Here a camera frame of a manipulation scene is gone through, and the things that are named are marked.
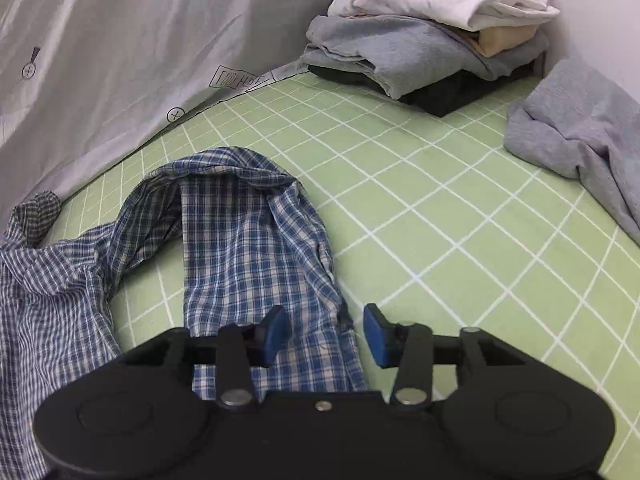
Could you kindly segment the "green grid mat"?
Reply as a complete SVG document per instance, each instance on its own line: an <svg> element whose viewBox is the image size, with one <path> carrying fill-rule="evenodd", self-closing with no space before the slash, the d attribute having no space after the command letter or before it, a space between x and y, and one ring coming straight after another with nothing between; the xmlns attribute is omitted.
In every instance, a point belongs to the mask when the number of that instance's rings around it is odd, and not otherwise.
<svg viewBox="0 0 640 480"><path fill-rule="evenodd" d="M49 240L114 220L141 179L221 145L303 182L350 310L439 334L484 328L596 390L616 418L602 470L639 474L639 249L576 181L502 145L524 79L436 118L310 73L209 107L65 203Z"/></svg>

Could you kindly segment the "grey folded sweater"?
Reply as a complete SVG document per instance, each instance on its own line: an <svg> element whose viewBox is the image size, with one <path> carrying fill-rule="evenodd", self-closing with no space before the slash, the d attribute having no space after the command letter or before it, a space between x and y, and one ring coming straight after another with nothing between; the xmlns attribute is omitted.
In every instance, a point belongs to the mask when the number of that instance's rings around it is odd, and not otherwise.
<svg viewBox="0 0 640 480"><path fill-rule="evenodd" d="M398 100L460 70L484 80L509 76L549 47L543 32L485 58L445 26L404 16L318 16L307 30L302 60L340 72L363 74Z"/></svg>

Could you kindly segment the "blue plaid shirt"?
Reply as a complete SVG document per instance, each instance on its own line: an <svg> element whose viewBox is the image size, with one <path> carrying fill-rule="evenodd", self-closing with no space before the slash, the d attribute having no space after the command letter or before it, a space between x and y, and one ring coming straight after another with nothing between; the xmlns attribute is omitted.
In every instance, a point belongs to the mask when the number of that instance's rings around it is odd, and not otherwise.
<svg viewBox="0 0 640 480"><path fill-rule="evenodd" d="M246 148L215 148L149 174L117 219L43 246L58 196L16 206L1 244L1 474L47 465L32 419L52 392L119 355L110 303L122 278L183 242L183 319L195 336L256 323L273 306L291 335L256 370L259 393L359 391L366 381L326 227L302 185Z"/></svg>

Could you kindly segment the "black folded garment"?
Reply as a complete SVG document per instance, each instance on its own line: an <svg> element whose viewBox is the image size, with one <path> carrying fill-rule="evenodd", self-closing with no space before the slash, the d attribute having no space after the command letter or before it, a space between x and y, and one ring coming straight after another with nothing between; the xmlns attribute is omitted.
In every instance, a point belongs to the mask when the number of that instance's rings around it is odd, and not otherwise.
<svg viewBox="0 0 640 480"><path fill-rule="evenodd" d="M489 96L492 92L501 90L507 84L533 76L539 61L540 58L516 68L509 76L501 76L493 81L484 80L465 70L459 70L451 76L434 82L434 84L401 96L398 101L420 108L427 114L443 118L476 100ZM384 90L379 84L360 73L341 72L333 68L313 65L309 67L309 71L322 79L337 84L367 88L381 96L384 94Z"/></svg>

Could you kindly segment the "grey printed backdrop sheet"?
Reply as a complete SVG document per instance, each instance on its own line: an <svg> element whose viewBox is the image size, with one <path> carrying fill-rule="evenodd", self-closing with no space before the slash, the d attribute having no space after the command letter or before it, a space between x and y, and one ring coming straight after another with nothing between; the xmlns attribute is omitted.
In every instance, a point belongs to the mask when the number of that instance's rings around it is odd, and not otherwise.
<svg viewBox="0 0 640 480"><path fill-rule="evenodd" d="M282 76L332 0L1 0L1 211Z"/></svg>

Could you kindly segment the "grey crumpled garment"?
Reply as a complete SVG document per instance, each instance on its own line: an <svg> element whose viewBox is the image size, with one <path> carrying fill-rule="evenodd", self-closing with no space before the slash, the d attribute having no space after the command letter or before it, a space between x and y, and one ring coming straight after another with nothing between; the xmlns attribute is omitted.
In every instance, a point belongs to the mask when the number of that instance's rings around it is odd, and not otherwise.
<svg viewBox="0 0 640 480"><path fill-rule="evenodd" d="M576 58L556 64L508 110L504 148L582 182L633 240L639 239L639 104Z"/></svg>

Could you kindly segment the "beige folded garment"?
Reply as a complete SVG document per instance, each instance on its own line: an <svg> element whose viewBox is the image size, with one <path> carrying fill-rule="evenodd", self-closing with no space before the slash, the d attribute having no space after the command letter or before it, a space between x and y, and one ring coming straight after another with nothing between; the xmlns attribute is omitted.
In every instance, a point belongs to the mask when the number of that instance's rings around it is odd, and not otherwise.
<svg viewBox="0 0 640 480"><path fill-rule="evenodd" d="M491 27L479 32L467 32L466 40L474 50L485 58L492 58L498 53L511 50L536 35L536 25L518 27Z"/></svg>

